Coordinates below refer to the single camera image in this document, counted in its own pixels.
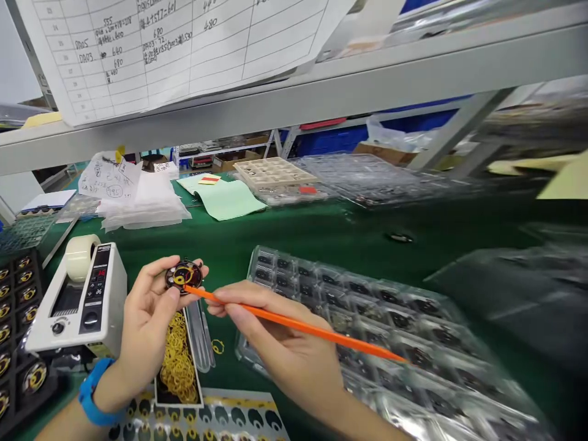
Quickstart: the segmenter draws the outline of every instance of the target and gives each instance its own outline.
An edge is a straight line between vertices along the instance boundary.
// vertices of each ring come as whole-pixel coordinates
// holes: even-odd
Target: black tray
[[[8,274],[0,280],[0,292],[2,287],[8,287],[9,291],[0,297],[0,311],[4,305],[9,307],[9,310],[0,317],[0,332],[2,327],[7,325],[10,335],[0,343],[0,356],[9,354],[10,365],[0,376],[0,391],[5,391],[9,395],[10,402],[0,417],[0,439],[24,420],[28,420],[33,412],[54,395],[59,383],[58,378],[52,376],[49,367],[46,366],[45,381],[40,388],[31,394],[23,392],[23,379],[28,369],[35,363],[43,363],[42,360],[26,353],[23,348],[19,348],[32,323],[30,308],[39,307],[47,287],[37,250],[22,251],[16,259],[0,265],[0,276],[5,273],[3,270],[8,270]]]

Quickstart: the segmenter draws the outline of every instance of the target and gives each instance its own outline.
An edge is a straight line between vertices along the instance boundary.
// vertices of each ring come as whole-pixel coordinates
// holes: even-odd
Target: green work surface
[[[185,205],[192,197],[174,183]],[[565,202],[535,202],[528,195],[443,202],[387,211],[366,211],[347,202],[268,209],[218,222],[204,207],[190,208],[193,219],[170,227],[119,229],[104,233],[100,219],[79,222],[70,237],[95,233],[103,242],[116,242],[129,279],[129,289],[140,268],[161,256],[179,254],[202,258],[210,267],[209,291],[244,279],[253,248],[262,244],[308,260],[341,266],[365,276],[426,288],[423,279],[454,259],[479,248],[529,247],[537,240],[520,231],[526,222],[581,222],[583,214]],[[402,244],[385,232],[414,238]],[[61,246],[47,268],[51,278],[64,253]],[[510,374],[522,385],[569,439],[583,424],[587,407],[578,379],[528,349],[506,332],[465,311],[474,333],[495,351]],[[210,335],[224,343],[216,368],[200,374],[202,386],[270,392],[292,440],[336,439],[309,418],[269,380],[240,363],[235,356],[236,329],[229,318],[208,317]],[[20,439],[32,439],[57,410],[75,396],[76,379],[61,399],[37,416]]]

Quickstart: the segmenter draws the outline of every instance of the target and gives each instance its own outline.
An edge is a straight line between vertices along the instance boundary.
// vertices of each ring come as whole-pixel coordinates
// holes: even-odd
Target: blue watch
[[[90,372],[86,380],[84,380],[80,386],[78,401],[84,409],[84,412],[86,412],[88,419],[96,426],[114,426],[124,415],[124,409],[119,413],[102,412],[96,407],[92,398],[102,374],[104,374],[114,362],[115,361],[112,358],[102,358],[96,363],[92,372]]]

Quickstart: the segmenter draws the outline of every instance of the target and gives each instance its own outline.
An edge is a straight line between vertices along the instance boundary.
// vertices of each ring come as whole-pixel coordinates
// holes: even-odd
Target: tape roll
[[[67,243],[66,271],[69,278],[74,282],[83,282],[92,263],[94,248],[100,244],[96,235],[74,237]]]

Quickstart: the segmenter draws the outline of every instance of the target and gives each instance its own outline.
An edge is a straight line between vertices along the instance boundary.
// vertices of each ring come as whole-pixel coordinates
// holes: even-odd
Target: hand
[[[261,322],[239,303],[330,330],[326,320],[301,303],[249,281],[220,288],[214,295],[227,304],[206,300],[208,312],[217,317],[228,314],[256,349],[276,385],[311,415],[329,419],[345,399],[335,344],[277,323]]]
[[[180,297],[175,287],[166,288],[165,272],[179,261],[177,255],[162,257],[139,272],[124,303],[121,356],[105,372],[94,393],[94,402],[101,409],[114,412],[112,409],[124,407],[155,378],[164,360],[167,328],[173,315],[198,300],[194,295]],[[203,277],[208,275],[207,266],[200,270]],[[103,380],[110,389],[104,396],[100,392]]]

